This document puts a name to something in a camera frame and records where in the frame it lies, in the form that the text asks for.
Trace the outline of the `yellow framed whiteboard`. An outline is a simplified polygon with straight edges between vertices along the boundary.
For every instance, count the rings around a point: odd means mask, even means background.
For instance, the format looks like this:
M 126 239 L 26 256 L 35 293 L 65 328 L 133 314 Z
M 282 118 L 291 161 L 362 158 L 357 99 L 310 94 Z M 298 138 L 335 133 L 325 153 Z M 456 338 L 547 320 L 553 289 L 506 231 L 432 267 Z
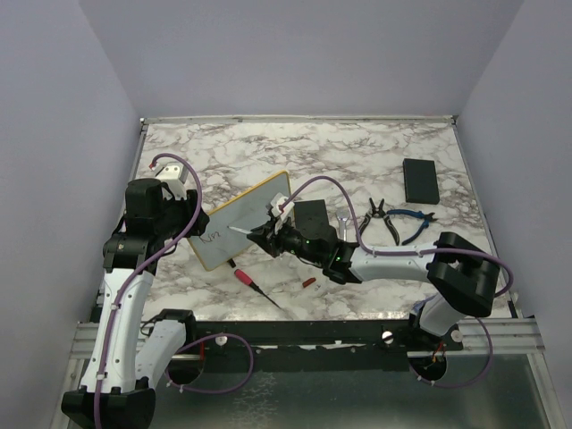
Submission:
M 240 255 L 253 243 L 238 228 L 250 231 L 269 220 L 267 206 L 274 197 L 290 195 L 290 176 L 280 171 L 208 214 L 209 223 L 189 244 L 203 268 L 210 272 Z

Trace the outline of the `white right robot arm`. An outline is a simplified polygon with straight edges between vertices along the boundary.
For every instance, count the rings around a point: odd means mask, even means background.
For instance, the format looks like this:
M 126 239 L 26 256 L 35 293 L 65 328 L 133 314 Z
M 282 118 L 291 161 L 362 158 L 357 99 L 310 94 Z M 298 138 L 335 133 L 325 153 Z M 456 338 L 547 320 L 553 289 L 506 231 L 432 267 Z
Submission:
M 247 234 L 271 257 L 289 253 L 319 268 L 338 284 L 373 280 L 430 283 L 436 294 L 418 305 L 410 338 L 420 349 L 431 349 L 452 325 L 471 316 L 491 314 L 501 262 L 453 232 L 438 240 L 402 248 L 369 248 L 337 237 L 333 227 L 305 233 L 290 222 L 276 227 L 269 221 Z

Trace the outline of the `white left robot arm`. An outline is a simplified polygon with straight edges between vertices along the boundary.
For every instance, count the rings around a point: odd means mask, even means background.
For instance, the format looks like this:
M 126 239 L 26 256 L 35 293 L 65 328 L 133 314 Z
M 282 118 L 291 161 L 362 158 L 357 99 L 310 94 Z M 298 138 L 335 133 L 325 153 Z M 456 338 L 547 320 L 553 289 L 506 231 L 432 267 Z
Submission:
M 199 195 L 182 179 L 164 174 L 129 182 L 125 230 L 114 232 L 104 245 L 104 301 L 95 344 L 78 389 L 63 395 L 62 412 L 79 427 L 148 428 L 162 373 L 176 351 L 197 344 L 190 311 L 167 311 L 143 345 L 139 334 L 166 243 L 206 229 Z

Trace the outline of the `silver whiteboard marker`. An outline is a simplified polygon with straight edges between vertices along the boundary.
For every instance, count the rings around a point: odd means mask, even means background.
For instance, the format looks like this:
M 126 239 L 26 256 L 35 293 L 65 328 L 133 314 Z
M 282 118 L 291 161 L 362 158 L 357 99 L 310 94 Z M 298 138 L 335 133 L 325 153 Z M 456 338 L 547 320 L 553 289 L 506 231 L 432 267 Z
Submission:
M 239 232 L 239 233 L 242 233 L 242 234 L 245 234 L 245 235 L 248 235 L 248 234 L 251 233 L 250 230 L 246 230 L 246 229 L 239 228 L 239 227 L 236 227 L 236 226 L 230 226 L 230 225 L 229 225 L 228 228 L 229 228 L 230 230 L 232 230 L 232 231 Z

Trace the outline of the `red marker cap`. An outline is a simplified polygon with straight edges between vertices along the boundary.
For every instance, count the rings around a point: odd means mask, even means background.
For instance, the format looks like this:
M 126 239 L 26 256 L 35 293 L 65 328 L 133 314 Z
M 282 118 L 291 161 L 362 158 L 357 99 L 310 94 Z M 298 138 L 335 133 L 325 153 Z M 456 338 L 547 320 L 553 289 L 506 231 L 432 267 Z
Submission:
M 316 282 L 316 278 L 314 278 L 314 277 L 309 278 L 302 283 L 302 287 L 305 289 L 306 287 L 310 286 L 311 284 L 313 284 L 315 282 Z

